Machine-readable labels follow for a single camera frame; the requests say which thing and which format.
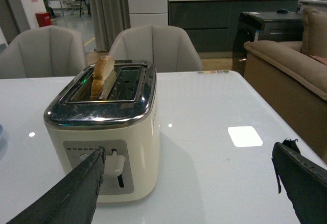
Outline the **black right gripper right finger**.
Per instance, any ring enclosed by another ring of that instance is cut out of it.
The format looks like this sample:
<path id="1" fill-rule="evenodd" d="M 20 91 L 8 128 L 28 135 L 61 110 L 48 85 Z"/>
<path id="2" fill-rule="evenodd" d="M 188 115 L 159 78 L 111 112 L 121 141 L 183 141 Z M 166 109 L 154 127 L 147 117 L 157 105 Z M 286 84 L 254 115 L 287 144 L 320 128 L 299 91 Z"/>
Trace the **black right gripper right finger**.
<path id="1" fill-rule="evenodd" d="M 326 223 L 326 169 L 301 155 L 297 139 L 276 142 L 272 162 L 300 223 Z"/>

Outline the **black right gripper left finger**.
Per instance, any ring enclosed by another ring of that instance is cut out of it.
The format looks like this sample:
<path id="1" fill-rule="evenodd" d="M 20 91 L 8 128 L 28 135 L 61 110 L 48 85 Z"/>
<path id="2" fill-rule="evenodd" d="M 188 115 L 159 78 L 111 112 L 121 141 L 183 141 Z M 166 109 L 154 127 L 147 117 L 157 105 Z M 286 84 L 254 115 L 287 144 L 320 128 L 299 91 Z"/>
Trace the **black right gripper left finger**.
<path id="1" fill-rule="evenodd" d="M 104 179 L 99 147 L 36 202 L 8 223 L 91 223 Z"/>

